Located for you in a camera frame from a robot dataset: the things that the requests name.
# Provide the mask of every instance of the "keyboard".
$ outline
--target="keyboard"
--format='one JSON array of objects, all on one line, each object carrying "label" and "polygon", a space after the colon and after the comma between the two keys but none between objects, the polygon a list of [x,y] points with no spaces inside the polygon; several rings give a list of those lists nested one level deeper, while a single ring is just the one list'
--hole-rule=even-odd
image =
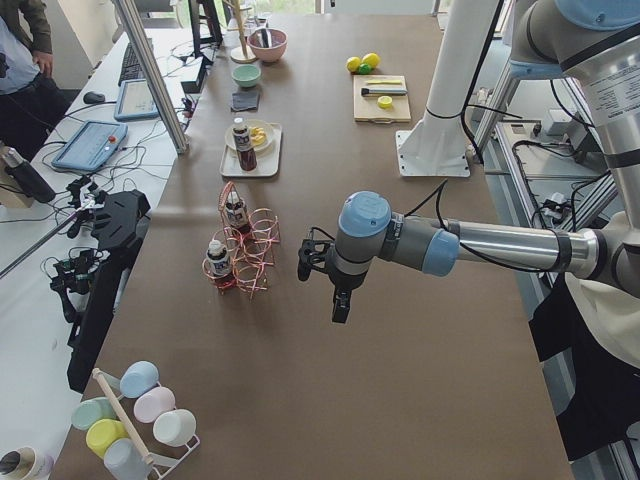
[{"label": "keyboard", "polygon": [[85,122],[56,155],[51,165],[93,172],[117,151],[127,130],[124,123]]},{"label": "keyboard", "polygon": [[131,43],[127,45],[124,51],[124,57],[122,58],[122,68],[120,70],[120,79],[118,80],[118,86],[125,80],[138,80],[144,78],[144,73],[138,57],[133,51]]}]

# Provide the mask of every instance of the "yellow fruit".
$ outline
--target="yellow fruit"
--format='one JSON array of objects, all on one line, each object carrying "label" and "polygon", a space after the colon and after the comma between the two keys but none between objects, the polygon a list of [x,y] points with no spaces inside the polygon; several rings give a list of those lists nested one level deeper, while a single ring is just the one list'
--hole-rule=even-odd
[{"label": "yellow fruit", "polygon": [[380,65],[380,56],[377,53],[367,53],[362,57],[362,63],[366,63],[372,69]]},{"label": "yellow fruit", "polygon": [[347,70],[351,73],[355,73],[358,70],[358,67],[362,63],[360,57],[350,57],[347,59]]},{"label": "yellow fruit", "polygon": [[264,128],[261,127],[253,127],[250,132],[251,144],[254,147],[258,147],[267,141],[267,134],[264,131]]}]

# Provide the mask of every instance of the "bottle label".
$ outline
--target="bottle label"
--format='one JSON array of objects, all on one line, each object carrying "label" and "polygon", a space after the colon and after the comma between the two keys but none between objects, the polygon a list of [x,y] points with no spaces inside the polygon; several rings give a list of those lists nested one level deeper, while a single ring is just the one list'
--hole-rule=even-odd
[{"label": "bottle label", "polygon": [[227,210],[227,218],[229,219],[229,225],[234,228],[243,227],[249,223],[247,214],[243,208],[239,208],[238,210]]},{"label": "bottle label", "polygon": [[220,260],[211,260],[211,267],[213,269],[213,275],[216,277],[224,277],[231,273],[229,257]]},{"label": "bottle label", "polygon": [[253,149],[253,145],[251,145],[251,137],[249,136],[249,130],[245,130],[242,133],[238,133],[234,130],[233,141],[236,144],[236,150],[238,152],[246,152]]}]

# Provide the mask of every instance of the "yellow mug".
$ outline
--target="yellow mug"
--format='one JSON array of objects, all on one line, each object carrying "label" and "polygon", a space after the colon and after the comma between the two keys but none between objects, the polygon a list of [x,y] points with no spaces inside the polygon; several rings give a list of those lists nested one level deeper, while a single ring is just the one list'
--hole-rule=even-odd
[{"label": "yellow mug", "polygon": [[104,458],[104,454],[113,442],[119,438],[128,437],[122,422],[105,418],[91,425],[87,431],[86,442],[93,453]]}]

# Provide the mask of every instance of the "white wall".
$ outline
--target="white wall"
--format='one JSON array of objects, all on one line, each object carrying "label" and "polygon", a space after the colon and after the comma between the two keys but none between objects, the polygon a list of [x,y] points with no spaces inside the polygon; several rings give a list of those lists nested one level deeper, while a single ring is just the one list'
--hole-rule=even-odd
[{"label": "white wall", "polygon": [[116,30],[109,0],[45,0],[53,40],[53,76],[60,88],[81,89],[106,55]]},{"label": "white wall", "polygon": [[57,0],[89,61],[98,63],[109,53],[116,31],[114,6],[110,0]]}]

